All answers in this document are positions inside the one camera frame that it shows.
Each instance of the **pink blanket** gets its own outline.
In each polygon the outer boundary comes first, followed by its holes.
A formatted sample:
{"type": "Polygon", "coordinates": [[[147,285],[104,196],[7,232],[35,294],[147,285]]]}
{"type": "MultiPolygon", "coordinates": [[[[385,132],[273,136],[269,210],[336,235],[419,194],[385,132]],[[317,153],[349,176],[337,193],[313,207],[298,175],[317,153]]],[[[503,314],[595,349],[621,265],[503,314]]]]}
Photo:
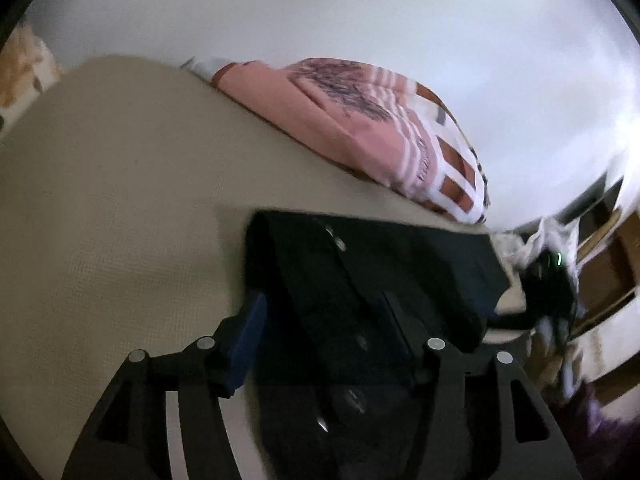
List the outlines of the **pink blanket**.
{"type": "Polygon", "coordinates": [[[364,63],[311,58],[192,67],[316,153],[450,219],[484,221],[486,179],[453,116],[429,89],[364,63]]]}

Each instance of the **beige bed sheet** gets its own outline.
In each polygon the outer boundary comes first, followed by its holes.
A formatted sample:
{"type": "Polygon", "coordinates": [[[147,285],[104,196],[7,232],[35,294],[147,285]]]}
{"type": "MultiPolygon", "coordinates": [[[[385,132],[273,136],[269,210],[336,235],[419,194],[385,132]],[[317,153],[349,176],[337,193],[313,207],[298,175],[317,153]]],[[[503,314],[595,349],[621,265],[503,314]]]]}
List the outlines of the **beige bed sheet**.
{"type": "MultiPolygon", "coordinates": [[[[130,350],[177,351],[239,307],[243,231],[260,207],[478,231],[142,59],[86,63],[3,140],[0,413],[44,478],[60,477],[130,350]]],[[[242,477],[259,479],[246,397],[222,407],[242,477]]],[[[174,446],[175,418],[169,431],[174,446]]]]}

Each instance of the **black garment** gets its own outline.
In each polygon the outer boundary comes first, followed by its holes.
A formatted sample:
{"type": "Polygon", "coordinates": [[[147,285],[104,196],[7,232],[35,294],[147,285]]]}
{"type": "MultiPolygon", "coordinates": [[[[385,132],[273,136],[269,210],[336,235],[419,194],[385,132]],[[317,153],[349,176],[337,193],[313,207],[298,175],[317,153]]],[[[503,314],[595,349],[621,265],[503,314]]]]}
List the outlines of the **black garment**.
{"type": "Polygon", "coordinates": [[[392,292],[430,336],[473,351],[509,286],[488,237],[261,212],[246,242],[246,286],[269,303],[255,368],[278,477],[398,476],[424,399],[374,306],[392,292]]]}

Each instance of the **purple fabric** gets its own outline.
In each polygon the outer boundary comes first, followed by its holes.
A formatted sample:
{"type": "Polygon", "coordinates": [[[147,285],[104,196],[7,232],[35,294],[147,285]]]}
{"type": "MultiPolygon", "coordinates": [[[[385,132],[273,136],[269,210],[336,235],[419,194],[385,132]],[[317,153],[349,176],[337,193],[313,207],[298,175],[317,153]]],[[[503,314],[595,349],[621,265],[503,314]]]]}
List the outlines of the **purple fabric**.
{"type": "Polygon", "coordinates": [[[640,417],[630,422],[606,418],[590,384],[550,409],[584,480],[640,478],[640,417]]]}

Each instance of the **wall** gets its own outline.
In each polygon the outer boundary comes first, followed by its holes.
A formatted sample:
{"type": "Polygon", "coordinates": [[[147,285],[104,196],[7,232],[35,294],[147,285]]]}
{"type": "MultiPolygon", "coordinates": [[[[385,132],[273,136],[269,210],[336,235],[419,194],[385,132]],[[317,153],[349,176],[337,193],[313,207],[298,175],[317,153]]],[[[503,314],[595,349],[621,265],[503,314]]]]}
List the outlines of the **wall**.
{"type": "Polygon", "coordinates": [[[416,78],[476,147],[496,229],[567,205],[638,123],[640,48],[609,0],[36,0],[28,15],[69,67],[332,56],[416,78]]]}

